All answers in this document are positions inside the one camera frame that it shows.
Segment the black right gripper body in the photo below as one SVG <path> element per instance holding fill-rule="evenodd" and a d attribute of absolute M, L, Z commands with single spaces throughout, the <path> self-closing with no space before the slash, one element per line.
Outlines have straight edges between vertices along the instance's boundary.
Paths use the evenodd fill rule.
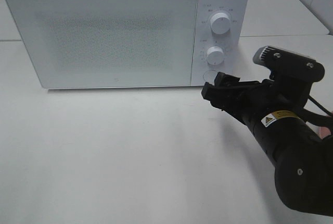
<path fill-rule="evenodd" d="M 310 84 L 296 79 L 239 81 L 221 86 L 228 94 L 224 109 L 241 123 L 269 127 L 284 118 L 299 118 L 310 93 Z"/>

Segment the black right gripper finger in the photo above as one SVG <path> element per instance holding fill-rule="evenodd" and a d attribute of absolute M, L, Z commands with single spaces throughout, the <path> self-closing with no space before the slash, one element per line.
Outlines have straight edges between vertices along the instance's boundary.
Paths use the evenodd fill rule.
<path fill-rule="evenodd" d="M 240 81 L 239 77 L 231 76 L 229 74 L 218 72 L 215 79 L 215 86 L 233 86 Z"/>
<path fill-rule="evenodd" d="M 203 99 L 210 102 L 210 104 L 218 109 L 225 109 L 228 104 L 228 94 L 222 88 L 218 88 L 206 82 L 202 88 L 201 95 Z"/>

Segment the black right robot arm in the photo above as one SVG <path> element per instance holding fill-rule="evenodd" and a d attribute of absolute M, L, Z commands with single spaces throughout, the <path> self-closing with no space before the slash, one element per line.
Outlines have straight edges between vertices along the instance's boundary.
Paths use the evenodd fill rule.
<path fill-rule="evenodd" d="M 331 216 L 332 135 L 321 138 L 310 125 L 332 129 L 332 116 L 304 108 L 312 83 L 283 75 L 242 82 L 220 72 L 202 96 L 248 127 L 275 168 L 275 188 L 288 208 Z"/>

